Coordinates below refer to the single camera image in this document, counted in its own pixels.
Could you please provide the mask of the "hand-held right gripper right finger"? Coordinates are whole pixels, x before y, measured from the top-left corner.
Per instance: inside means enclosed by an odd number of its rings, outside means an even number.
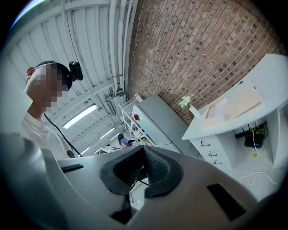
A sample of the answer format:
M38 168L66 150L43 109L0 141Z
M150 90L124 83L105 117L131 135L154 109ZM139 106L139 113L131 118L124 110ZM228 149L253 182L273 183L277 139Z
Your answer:
M210 163L173 151L157 150L183 169L179 185L168 195L145 199L144 205L128 223L129 230L235 230L255 215L258 202L254 195L228 174ZM244 210L231 221L208 189L220 185L228 193L223 201L233 201Z

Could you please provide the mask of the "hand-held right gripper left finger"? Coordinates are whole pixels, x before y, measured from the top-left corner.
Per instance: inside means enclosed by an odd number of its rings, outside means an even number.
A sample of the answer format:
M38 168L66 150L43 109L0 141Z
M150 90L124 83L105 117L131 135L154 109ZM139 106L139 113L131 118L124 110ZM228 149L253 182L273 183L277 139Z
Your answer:
M143 164L143 147L59 161L68 180L69 230L144 230L130 191Z

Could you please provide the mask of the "white drawer unit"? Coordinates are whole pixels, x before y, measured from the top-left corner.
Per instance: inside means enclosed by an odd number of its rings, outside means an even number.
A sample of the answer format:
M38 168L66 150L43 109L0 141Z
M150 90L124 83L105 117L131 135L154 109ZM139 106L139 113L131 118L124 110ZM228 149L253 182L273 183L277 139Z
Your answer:
M208 163L218 169L228 172L234 167L237 140L232 131L211 137L192 139L191 143Z

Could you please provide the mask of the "short ceiling lamp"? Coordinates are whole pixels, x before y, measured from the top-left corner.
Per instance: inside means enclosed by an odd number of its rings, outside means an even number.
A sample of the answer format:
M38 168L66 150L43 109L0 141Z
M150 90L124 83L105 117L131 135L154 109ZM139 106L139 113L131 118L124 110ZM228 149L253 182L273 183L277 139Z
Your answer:
M99 139L103 139L104 137L106 137L107 135L109 135L111 132L113 132L115 130L115 128L112 128L111 130L109 130L108 132L106 132L104 135L102 135Z

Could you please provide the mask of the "long ceiling lamp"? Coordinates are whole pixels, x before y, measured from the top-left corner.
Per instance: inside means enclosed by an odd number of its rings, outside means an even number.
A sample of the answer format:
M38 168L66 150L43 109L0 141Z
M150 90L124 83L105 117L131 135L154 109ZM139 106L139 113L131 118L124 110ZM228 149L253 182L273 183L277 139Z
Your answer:
M68 129L71 126L73 126L75 123L77 123L79 120L81 120L82 118L84 118L86 115L88 115L89 113L95 111L97 109L97 105L93 104L89 107L87 107L86 109L84 109L82 112L80 112L79 114L77 114L75 117L73 117L71 120L69 120L67 123L65 123L63 125L64 129Z

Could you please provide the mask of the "person's light t-shirt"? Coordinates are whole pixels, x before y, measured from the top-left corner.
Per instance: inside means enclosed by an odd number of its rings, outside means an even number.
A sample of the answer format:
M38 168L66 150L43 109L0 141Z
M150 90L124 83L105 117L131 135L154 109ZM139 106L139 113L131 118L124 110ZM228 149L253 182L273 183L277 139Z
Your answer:
M74 151L62 136L53 132L29 113L26 113L23 118L20 135L34 142L41 149L50 150L56 160L75 157Z

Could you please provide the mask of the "white shelf rack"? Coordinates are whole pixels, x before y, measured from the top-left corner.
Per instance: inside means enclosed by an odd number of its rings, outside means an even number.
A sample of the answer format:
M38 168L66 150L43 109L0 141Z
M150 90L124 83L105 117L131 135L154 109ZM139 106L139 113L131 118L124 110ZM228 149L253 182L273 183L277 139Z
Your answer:
M126 132L130 137L135 140L134 145L148 145L157 147L155 142L149 137L149 135L137 124L133 115L133 107L136 106L142 98L134 97L127 101L123 105L118 104L121 109L122 119Z

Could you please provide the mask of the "grey cabinet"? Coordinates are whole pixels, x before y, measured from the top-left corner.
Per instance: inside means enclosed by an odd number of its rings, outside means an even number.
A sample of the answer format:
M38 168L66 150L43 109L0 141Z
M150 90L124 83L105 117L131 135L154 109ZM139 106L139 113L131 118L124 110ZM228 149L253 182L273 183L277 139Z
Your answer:
M137 124L159 148L198 157L199 151L194 145L182 139L188 126L158 95L139 102L132 112L139 116Z

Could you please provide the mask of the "white vase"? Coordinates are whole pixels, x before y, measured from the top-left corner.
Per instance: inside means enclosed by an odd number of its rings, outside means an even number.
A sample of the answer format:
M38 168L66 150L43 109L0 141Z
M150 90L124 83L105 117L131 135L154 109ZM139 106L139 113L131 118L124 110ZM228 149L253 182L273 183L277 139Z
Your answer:
M191 111L191 113L194 115L195 118L201 117L199 111L194 106L190 105L189 110Z

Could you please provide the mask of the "black router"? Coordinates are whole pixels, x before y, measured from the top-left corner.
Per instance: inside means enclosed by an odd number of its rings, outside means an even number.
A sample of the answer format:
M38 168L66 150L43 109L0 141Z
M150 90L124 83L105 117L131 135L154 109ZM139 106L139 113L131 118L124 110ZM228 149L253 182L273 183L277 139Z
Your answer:
M249 130L248 135L245 137L244 146L260 149L268 135L267 122L261 123Z

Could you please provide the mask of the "white flower bouquet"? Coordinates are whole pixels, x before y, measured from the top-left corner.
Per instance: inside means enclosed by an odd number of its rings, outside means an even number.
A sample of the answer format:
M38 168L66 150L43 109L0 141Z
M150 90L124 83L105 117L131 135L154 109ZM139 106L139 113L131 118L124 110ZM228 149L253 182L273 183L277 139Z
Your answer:
M193 98L194 98L194 94L190 94L190 95L182 97L182 100L179 102L179 106L181 107L181 109L183 110L195 109L195 107L191 104Z

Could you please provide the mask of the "white ceiling pipe bundle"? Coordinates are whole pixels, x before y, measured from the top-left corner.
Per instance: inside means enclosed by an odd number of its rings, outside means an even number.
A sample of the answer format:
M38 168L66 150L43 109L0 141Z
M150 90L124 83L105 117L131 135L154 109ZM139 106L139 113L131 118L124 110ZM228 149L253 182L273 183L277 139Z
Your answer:
M128 55L128 29L133 25L134 0L110 0L108 11L108 48L113 79L113 94L125 93L125 69Z

